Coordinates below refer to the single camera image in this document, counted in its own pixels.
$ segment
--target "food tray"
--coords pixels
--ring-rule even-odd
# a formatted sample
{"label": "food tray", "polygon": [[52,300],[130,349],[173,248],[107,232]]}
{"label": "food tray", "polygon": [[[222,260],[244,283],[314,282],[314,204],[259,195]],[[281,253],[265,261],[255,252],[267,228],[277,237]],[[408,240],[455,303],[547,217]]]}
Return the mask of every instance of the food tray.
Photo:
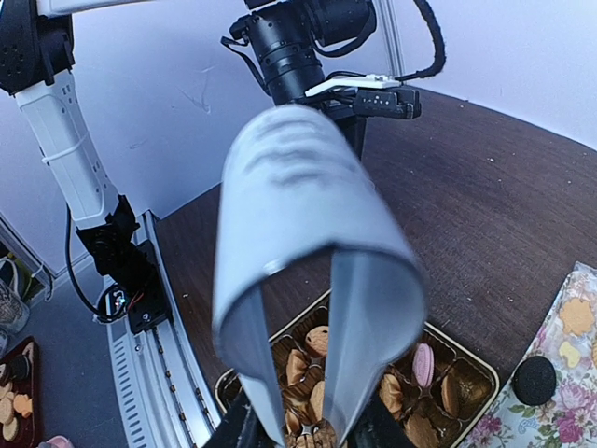
{"label": "food tray", "polygon": [[33,363],[29,378],[24,381],[13,381],[12,391],[15,394],[27,394],[33,399],[34,411],[29,418],[22,418],[15,414],[19,419],[19,434],[14,441],[5,441],[0,434],[0,448],[35,448],[42,441],[42,422],[39,405],[39,346],[33,337],[25,339],[22,343],[8,353],[0,360],[0,364],[6,364],[14,357],[20,355],[28,343],[34,345]]}
{"label": "food tray", "polygon": [[[327,325],[328,305],[329,291],[270,338],[285,409],[292,409],[304,428],[309,428],[314,423],[306,403],[313,387],[324,380],[326,365],[324,358],[310,358],[303,342],[311,329]],[[439,436],[440,448],[455,447],[495,400],[499,391],[499,378],[495,369],[430,324],[425,325],[420,343],[429,344],[435,355],[434,379],[430,387],[422,389],[412,377],[414,348],[386,369],[386,373],[397,377],[403,393],[403,412],[398,422],[404,426],[411,415],[422,414],[430,420]],[[285,368],[293,348],[298,348],[307,356],[310,367],[299,384],[288,387]],[[443,409],[441,382],[447,374],[453,375],[456,380],[459,418],[451,417]],[[241,383],[232,370],[224,373],[217,381],[215,398],[224,413],[240,391]]]}

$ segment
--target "wooden table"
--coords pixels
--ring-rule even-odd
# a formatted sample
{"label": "wooden table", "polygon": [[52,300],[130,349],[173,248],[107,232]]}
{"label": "wooden table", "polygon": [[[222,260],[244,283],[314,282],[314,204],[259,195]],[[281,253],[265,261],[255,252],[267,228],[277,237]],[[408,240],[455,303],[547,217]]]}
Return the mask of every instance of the wooden table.
{"label": "wooden table", "polygon": [[[597,266],[597,152],[491,110],[423,93],[415,121],[373,119],[364,164],[429,277],[430,321],[504,382],[576,260]],[[174,294],[213,386],[219,188],[158,225]],[[322,257],[265,289],[271,333],[329,285]]]}

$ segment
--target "pink object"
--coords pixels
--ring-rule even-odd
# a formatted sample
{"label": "pink object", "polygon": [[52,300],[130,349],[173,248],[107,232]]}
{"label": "pink object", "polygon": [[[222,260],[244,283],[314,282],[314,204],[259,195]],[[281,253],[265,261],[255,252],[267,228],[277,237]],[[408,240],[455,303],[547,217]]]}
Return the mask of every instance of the pink object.
{"label": "pink object", "polygon": [[433,380],[433,350],[426,343],[420,343],[412,361],[412,372],[420,387],[429,387]]}
{"label": "pink object", "polygon": [[75,448],[71,441],[63,436],[52,437],[48,443],[54,445],[56,448]]}

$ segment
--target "red tray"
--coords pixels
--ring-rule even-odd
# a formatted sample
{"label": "red tray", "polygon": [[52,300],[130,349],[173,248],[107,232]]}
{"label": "red tray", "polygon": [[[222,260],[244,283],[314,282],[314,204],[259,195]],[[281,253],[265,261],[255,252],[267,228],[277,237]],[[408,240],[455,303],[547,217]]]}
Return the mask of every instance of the red tray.
{"label": "red tray", "polygon": [[43,431],[39,405],[39,346],[33,337],[29,337],[3,357],[0,364],[8,363],[13,357],[20,355],[28,343],[34,344],[34,362],[31,366],[31,374],[25,381],[13,381],[12,391],[15,394],[27,394],[31,397],[34,401],[34,411],[29,418],[22,418],[15,413],[15,418],[19,419],[19,434],[14,441],[5,441],[0,433],[0,448],[36,448],[42,441]]}

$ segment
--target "wall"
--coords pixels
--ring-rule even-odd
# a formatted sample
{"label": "wall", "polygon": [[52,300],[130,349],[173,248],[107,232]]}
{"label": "wall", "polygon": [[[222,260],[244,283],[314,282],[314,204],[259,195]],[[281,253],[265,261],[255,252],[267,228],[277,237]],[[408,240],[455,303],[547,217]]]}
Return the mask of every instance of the wall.
{"label": "wall", "polygon": [[[219,45],[245,13],[242,0],[178,0],[75,16],[79,103],[107,172],[137,213],[166,217],[215,185],[236,133],[271,105],[241,59]],[[325,65],[385,72],[382,35]],[[58,272],[62,195],[6,95],[0,117],[0,215]],[[76,242],[73,257],[83,254]]]}
{"label": "wall", "polygon": [[[445,35],[442,74],[414,84],[597,148],[597,3],[429,0]],[[413,2],[395,2],[408,71],[433,46]]]}

